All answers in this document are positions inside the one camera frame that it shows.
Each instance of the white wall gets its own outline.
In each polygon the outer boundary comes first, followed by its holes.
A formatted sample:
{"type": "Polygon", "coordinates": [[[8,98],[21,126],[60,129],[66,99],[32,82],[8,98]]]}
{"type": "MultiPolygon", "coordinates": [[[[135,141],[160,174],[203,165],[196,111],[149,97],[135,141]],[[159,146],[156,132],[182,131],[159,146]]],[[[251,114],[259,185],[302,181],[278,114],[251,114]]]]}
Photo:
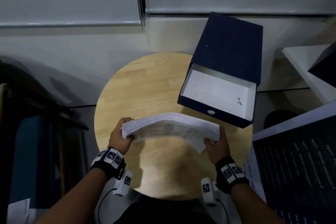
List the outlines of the white wall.
{"type": "MultiPolygon", "coordinates": [[[[244,18],[264,26],[258,90],[295,86],[279,76],[281,48],[300,46],[321,31],[322,18],[244,18]]],[[[107,81],[124,65],[158,52],[193,54],[207,18],[147,18],[139,26],[0,29],[0,59],[34,76],[69,106],[96,104],[107,81]]]]}

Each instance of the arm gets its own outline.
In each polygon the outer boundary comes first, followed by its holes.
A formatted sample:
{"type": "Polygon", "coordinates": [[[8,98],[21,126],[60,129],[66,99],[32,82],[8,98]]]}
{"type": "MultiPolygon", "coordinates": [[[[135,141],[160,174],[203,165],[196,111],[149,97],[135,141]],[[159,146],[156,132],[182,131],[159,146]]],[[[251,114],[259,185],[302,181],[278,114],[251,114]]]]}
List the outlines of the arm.
{"type": "MultiPolygon", "coordinates": [[[[131,120],[131,118],[121,119],[112,131],[108,143],[108,147],[115,148],[123,155],[128,151],[134,138],[123,139],[121,137],[121,125],[131,120]]],[[[106,183],[105,172],[102,169],[93,168],[37,223],[86,223],[95,210],[106,183]]]]}
{"type": "MultiPolygon", "coordinates": [[[[219,178],[225,179],[225,177],[218,168],[218,163],[220,163],[219,161],[223,162],[224,158],[231,157],[230,147],[226,139],[224,128],[220,127],[219,141],[213,142],[208,138],[204,138],[204,144],[211,162],[216,166],[217,183],[220,185],[219,178]]],[[[248,184],[239,183],[237,181],[229,193],[231,193],[232,200],[243,224],[284,224],[278,215],[266,205],[248,184]]]]}

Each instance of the navy blue box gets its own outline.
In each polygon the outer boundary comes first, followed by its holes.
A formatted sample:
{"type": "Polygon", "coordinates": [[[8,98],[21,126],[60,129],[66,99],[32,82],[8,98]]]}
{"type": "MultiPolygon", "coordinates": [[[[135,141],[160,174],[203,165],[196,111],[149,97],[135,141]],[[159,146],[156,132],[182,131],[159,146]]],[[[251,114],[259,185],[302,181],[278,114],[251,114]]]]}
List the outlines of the navy blue box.
{"type": "Polygon", "coordinates": [[[326,48],[314,62],[309,73],[336,87],[336,42],[326,48]]]}
{"type": "Polygon", "coordinates": [[[260,84],[263,27],[211,13],[177,103],[245,128],[260,84]]]}

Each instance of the black poster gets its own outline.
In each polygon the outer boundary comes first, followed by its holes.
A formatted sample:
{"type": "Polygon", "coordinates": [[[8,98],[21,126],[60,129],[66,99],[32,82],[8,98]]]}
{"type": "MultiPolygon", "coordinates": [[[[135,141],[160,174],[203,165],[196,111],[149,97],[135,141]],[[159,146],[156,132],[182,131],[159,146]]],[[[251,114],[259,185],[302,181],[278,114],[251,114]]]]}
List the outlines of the black poster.
{"type": "Polygon", "coordinates": [[[286,223],[336,223],[336,116],[253,146],[267,205],[286,223]]]}

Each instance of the wood grain surface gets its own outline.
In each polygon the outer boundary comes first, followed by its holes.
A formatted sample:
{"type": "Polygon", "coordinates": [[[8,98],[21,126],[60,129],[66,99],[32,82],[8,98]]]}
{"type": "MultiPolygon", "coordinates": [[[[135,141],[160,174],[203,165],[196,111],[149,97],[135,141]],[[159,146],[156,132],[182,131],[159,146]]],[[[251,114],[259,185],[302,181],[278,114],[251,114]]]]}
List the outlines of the wood grain surface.
{"type": "MultiPolygon", "coordinates": [[[[94,118],[100,150],[107,147],[110,133],[122,117],[139,119],[177,112],[224,126],[233,159],[239,166],[246,162],[252,125],[241,129],[177,104],[191,57],[181,53],[148,55],[124,66],[110,79],[100,95],[94,118]]],[[[133,173],[131,188],[155,198],[200,198],[201,179],[216,180],[207,152],[198,154],[187,142],[174,137],[131,145],[125,162],[126,169],[133,173]]]]}

